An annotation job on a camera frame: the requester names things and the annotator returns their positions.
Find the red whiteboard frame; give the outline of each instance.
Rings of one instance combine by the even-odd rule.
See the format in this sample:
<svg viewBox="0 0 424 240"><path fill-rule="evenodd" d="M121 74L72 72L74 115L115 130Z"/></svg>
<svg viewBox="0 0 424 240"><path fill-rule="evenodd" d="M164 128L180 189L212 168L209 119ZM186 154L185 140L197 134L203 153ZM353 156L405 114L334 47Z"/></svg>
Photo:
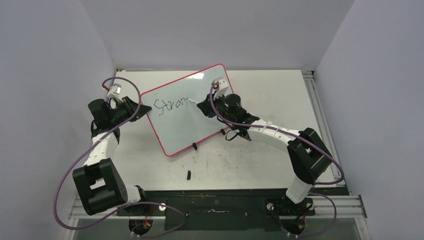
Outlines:
<svg viewBox="0 0 424 240"><path fill-rule="evenodd" d="M154 91L154 90L156 90L156 89L160 89L160 88L162 88L162 87L164 87L164 86L170 85L170 84L175 83L175 82L177 82L177 81L179 81L179 80L183 80L183 79L185 79L185 78L187 78L187 77L190 77L190 76L192 76L192 75L195 75L195 74L201 73L201 72L203 72L203 71L205 71L205 70L211 69L211 68L216 67L216 66L218 66L218 65L221 65L221 66L224 68L224 72L225 72L225 75L226 75L226 79L228 80L229 87L231 88L231 91L234 93L233 86L231 85L230 78L228 77L228 74L227 74L227 69L225 68L225 66L224 66L222 63L218 63L218 64L215 64L215 65L213 65L213 66L210 66L210 67L207 67L207 68L205 68L205 69L202 69L202 70L200 70L200 71L197 71L197 72L194 72L194 73L192 73L192 74L189 74L189 75L187 75L187 76L183 76L183 77L181 77L181 78L178 78L177 80L170 81L170 82L168 82L168 83L166 83L166 84L163 84L163 85L160 85L160 86L155 87L155 88L153 88L153 89L150 89L150 90L148 90L148 91L145 91L145 92L143 92L143 93L140 95L140 97L142 97L142 96L143 96L143 94L149 93L149 92ZM183 148L183 149L181 149L181 150L177 151L176 153L173 153L173 154L171 154L171 155L168 155L168 154L165 152L164 146L162 145L162 142L161 142L161 140L159 139L158 133L156 132L155 127L153 126L153 123L152 123L152 121L151 121L151 119L150 119L150 117L149 117L149 115L148 115L148 114L147 114L147 118L148 118L148 121L150 122L151 128L153 129L154 135L156 135L156 138L157 138L157 140L159 141L159 144L160 144L160 147L162 148L163 153L164 153L167 157L175 156L175 155L177 155L177 154L179 154L179 153L183 152L184 150L187 150L187 149L189 149L189 148L191 148L191 147L192 147L192 145L188 145L187 147L185 147L185 148ZM202 142L202 141L204 141L204 140L206 140L206 139L208 139L208 138L210 138L210 137L212 137L212 136L215 136L216 134L219 134L219 133L221 133L221 131L214 132L214 133L212 133L211 135L209 135L209 136L207 136L207 137L205 137L205 138L203 138L203 139L201 139L201 140L199 140L199 141L197 141L197 142L195 142L195 143L196 143L196 144L198 144L198 143L200 143L200 142Z"/></svg>

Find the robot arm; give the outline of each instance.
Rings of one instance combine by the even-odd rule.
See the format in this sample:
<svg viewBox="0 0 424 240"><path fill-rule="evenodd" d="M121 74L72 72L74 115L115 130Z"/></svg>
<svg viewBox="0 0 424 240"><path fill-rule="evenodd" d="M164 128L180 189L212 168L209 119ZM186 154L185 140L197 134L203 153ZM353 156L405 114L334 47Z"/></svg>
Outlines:
<svg viewBox="0 0 424 240"><path fill-rule="evenodd" d="M88 104L94 117L91 123L93 145L109 130L128 119L137 108L138 104L129 97L119 98L120 89L119 84L114 84L107 95L109 98L115 99L115 108L111 108L103 99L96 99ZM131 122L140 119L151 109L150 106L140 105L137 115ZM82 167L72 172L82 206L88 215L94 215L119 205L135 203L144 198L144 191L139 186L125 186L112 162L119 141L120 131L118 128L113 134L109 134L101 140L91 151Z"/></svg>
<svg viewBox="0 0 424 240"><path fill-rule="evenodd" d="M319 176L331 164L331 161L306 143L293 136L283 134L279 132L278 129L300 136L310 141L327 154L330 154L317 132L312 128L306 128L303 131L286 129L273 125L271 122L266 122L257 116L251 115L242 108L241 98L237 94L224 96L224 93L229 87L225 79L219 78L212 84L215 85L213 91L213 104L221 116L234 123L264 126L258 128L229 125L224 122L229 128L246 140L263 142L289 154L296 176L291 186L288 188L286 196L295 204L302 202ZM206 117L213 118L216 116L211 106L209 94L203 102L197 104L197 107Z"/></svg>

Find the white table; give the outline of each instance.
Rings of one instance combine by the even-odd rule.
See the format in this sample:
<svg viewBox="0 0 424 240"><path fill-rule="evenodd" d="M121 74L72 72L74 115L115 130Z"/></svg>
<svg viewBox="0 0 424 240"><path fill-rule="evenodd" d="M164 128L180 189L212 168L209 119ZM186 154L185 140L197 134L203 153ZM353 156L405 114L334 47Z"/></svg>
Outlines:
<svg viewBox="0 0 424 240"><path fill-rule="evenodd" d="M143 93L191 73L126 71L116 76L133 81ZM300 70L228 71L228 77L241 105L254 116L288 129L319 131ZM122 85L122 97L137 101L129 83L115 82ZM272 189L288 188L295 176L289 155L261 142L240 137L225 141L218 134L201 142L197 151L191 148L167 157L147 117L125 124L120 132L112 160L127 186L145 190ZM191 180L187 180L188 170ZM333 180L330 167L319 178L320 182Z"/></svg>

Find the whiteboard marker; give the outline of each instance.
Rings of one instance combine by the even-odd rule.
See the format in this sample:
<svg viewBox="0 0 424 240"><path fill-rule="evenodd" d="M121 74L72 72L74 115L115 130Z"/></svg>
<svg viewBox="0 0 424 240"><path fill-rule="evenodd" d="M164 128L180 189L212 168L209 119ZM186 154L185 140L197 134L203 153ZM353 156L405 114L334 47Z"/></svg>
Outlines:
<svg viewBox="0 0 424 240"><path fill-rule="evenodd" d="M195 101L195 100L193 100L193 99L187 98L187 100L189 100L190 102L193 102L193 103L195 103L195 104L198 104L198 102L197 102L197 101Z"/></svg>

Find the whiteboard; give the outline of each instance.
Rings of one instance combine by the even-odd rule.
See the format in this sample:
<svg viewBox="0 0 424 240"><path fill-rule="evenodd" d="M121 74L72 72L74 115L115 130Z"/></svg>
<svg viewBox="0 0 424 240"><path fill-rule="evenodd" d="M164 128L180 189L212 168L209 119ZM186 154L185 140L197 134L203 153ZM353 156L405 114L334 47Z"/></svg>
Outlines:
<svg viewBox="0 0 424 240"><path fill-rule="evenodd" d="M230 85L225 95L232 94L233 89L222 64L213 65L141 94L142 104L152 108L147 117L166 156L178 154L190 148L193 143L199 143L226 128L216 118L203 115L196 103L190 101L205 100L212 82L221 78Z"/></svg>

